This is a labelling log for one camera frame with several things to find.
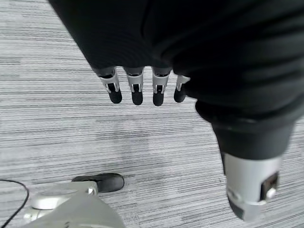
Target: floor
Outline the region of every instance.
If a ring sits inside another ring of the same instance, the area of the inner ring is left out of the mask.
[[[117,172],[126,186],[102,194],[127,228],[303,228],[304,119],[284,155],[277,196],[254,222],[228,206],[210,125],[194,100],[135,106],[118,69],[123,101],[114,105],[44,0],[0,1],[0,178],[25,183],[31,196],[82,174]],[[0,183],[0,223],[22,203],[23,189]],[[23,211],[10,227],[23,224]]]

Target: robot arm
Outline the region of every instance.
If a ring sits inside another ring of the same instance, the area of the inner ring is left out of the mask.
[[[24,215],[28,224],[22,228],[125,228],[119,215],[97,196],[123,186],[123,177],[114,173],[58,184],[34,196]]]
[[[93,69],[163,63],[180,75],[175,99],[197,99],[218,139],[231,208],[253,219],[276,191],[304,113],[304,2],[49,1]],[[154,96],[166,80],[153,74]]]

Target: robotic finger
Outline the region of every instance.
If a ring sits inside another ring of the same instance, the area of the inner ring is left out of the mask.
[[[118,104],[122,101],[122,93],[119,88],[119,79],[117,75],[116,67],[108,67],[104,69],[92,70],[97,74],[97,76],[102,81],[105,89],[107,90],[111,101],[114,104]]]
[[[177,103],[181,103],[185,100],[186,97],[186,91],[185,91],[185,83],[190,80],[189,77],[183,76],[183,75],[177,75],[176,80],[176,88],[174,92],[174,100]]]
[[[143,103],[143,67],[124,67],[135,105]]]
[[[155,106],[161,106],[163,103],[170,72],[171,68],[152,66],[153,104]]]

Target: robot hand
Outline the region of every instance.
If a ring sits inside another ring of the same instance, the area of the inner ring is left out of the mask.
[[[125,67],[137,105],[140,67],[173,68],[175,100],[197,99],[213,127],[231,208],[254,219],[276,191],[282,154],[304,113],[304,2],[49,1],[113,103],[122,99],[113,66]],[[156,106],[169,74],[158,70]]]

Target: striped carpet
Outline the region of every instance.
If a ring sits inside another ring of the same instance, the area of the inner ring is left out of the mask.
[[[28,185],[31,197],[82,174],[117,172],[123,190],[102,194],[127,228],[303,228],[304,119],[281,168],[280,190],[254,222],[228,206],[216,138],[194,109],[173,100],[152,104],[152,72],[144,102],[132,104],[118,69],[123,101],[114,105],[100,80],[44,0],[0,1],[0,178]],[[0,223],[25,197],[0,183]],[[11,227],[23,224],[23,211]]]

